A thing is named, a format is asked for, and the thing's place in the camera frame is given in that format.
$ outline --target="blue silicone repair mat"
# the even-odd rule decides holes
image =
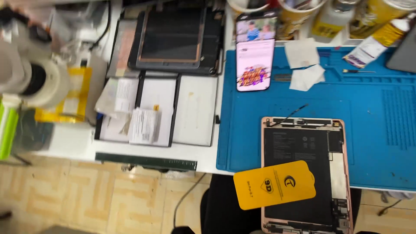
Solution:
[[[326,81],[307,92],[289,89],[283,47],[275,48],[269,89],[237,91],[235,51],[228,51],[217,168],[259,168],[261,118],[285,117],[308,103],[293,117],[344,120],[351,186],[416,191],[416,75],[386,68],[391,51],[363,69],[376,73],[342,73],[355,69],[342,59],[352,49],[318,48]]]

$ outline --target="smartphone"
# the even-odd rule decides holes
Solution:
[[[243,13],[236,20],[237,90],[266,90],[275,47],[277,11]]]

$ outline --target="white bottle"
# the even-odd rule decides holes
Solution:
[[[330,43],[350,22],[359,0],[329,0],[315,19],[311,30],[317,42]]]

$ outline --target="label with barcode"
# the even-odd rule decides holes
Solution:
[[[152,144],[154,142],[158,112],[154,110],[133,110],[129,130],[129,143]]]

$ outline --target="tiled floor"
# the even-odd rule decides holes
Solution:
[[[122,172],[121,164],[83,163],[30,157],[34,167],[0,166],[0,211],[13,210],[0,233],[38,233],[54,224],[100,234],[169,234],[180,197],[198,180],[172,180],[136,167]],[[200,202],[211,176],[187,196],[178,209],[178,225],[200,233]],[[380,194],[365,190],[355,233],[416,233],[416,200],[403,201],[384,216]]]

